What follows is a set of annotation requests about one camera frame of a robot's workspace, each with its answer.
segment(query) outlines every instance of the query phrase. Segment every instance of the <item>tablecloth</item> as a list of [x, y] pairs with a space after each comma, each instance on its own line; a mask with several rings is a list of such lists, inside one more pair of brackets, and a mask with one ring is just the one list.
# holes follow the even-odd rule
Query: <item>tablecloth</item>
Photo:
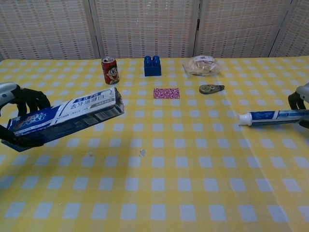
[[[163, 58], [162, 76], [145, 77], [142, 59], [117, 59], [124, 115], [22, 153], [1, 145], [0, 230], [309, 231], [309, 130], [237, 116], [289, 109], [309, 57], [218, 60], [214, 76]], [[110, 87], [100, 60], [4, 60], [0, 76], [53, 105]], [[180, 99], [153, 99], [155, 87]], [[1, 124], [16, 114], [5, 106]]]

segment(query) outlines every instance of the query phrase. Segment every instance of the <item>toothpaste box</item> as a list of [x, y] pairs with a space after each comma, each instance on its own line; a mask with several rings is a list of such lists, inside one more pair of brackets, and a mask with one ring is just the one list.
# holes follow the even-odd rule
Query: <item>toothpaste box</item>
[[[116, 88], [109, 88], [10, 119], [7, 128], [17, 137], [26, 136], [47, 143], [123, 113], [120, 93]], [[30, 149], [6, 141], [2, 143], [19, 152]]]

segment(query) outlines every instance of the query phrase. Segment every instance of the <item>plastic bag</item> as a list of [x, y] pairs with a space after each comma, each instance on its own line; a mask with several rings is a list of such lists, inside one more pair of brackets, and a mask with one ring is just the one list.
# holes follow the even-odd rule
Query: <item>plastic bag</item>
[[186, 60], [183, 67], [187, 73], [207, 76], [219, 72], [217, 60], [211, 56], [197, 56]]

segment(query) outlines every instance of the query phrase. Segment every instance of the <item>red can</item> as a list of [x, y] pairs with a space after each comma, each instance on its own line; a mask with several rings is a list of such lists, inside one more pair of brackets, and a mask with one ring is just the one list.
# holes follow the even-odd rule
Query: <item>red can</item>
[[106, 84], [112, 85], [119, 82], [117, 62], [115, 58], [110, 56], [106, 56], [105, 58], [103, 58], [102, 69]]

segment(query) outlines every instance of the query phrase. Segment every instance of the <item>pink card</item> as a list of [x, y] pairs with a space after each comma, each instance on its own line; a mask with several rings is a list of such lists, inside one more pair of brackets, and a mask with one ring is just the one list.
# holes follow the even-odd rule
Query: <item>pink card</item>
[[154, 98], [156, 99], [173, 99], [180, 98], [178, 88], [155, 88]]

